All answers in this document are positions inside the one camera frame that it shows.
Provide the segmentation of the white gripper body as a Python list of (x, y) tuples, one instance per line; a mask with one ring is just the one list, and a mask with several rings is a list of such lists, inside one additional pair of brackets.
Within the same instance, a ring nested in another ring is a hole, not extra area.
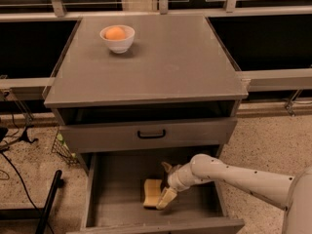
[(191, 171), (191, 165), (187, 163), (169, 168), (167, 182), (171, 189), (182, 192), (194, 185), (208, 183), (209, 181), (194, 175)]

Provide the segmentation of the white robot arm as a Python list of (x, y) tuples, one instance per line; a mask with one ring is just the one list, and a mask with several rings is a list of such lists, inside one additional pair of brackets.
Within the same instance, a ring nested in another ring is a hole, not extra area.
[(184, 165), (163, 162), (168, 174), (156, 204), (165, 209), (178, 192), (211, 181), (223, 181), (284, 211), (282, 234), (312, 234), (312, 168), (296, 176), (280, 175), (224, 164), (219, 159), (197, 154)]

